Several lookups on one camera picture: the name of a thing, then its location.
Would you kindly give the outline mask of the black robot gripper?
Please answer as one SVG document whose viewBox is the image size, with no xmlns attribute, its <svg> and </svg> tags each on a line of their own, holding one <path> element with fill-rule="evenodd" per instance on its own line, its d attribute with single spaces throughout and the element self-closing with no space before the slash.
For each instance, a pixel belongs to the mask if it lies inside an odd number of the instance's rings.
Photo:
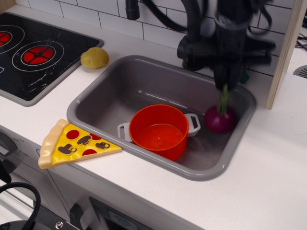
<svg viewBox="0 0 307 230">
<path fill-rule="evenodd" d="M 229 90 L 235 88 L 245 65 L 271 62 L 275 43 L 247 34 L 252 18 L 252 11 L 218 11 L 215 14 L 214 38 L 217 51 L 212 69 L 217 89 L 223 89 L 226 84 Z"/>
</svg>

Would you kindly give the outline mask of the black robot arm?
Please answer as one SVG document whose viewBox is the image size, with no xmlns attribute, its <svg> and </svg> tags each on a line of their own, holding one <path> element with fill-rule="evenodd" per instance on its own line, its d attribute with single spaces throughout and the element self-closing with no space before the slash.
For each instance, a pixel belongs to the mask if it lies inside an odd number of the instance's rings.
<svg viewBox="0 0 307 230">
<path fill-rule="evenodd" d="M 265 9 L 264 0 L 219 0 L 215 14 L 215 41 L 217 56 L 213 66 L 215 86 L 232 89 L 241 79 L 246 65 L 270 64 L 273 41 L 248 36 L 253 15 L 260 12 L 267 20 L 272 18 Z"/>
</svg>

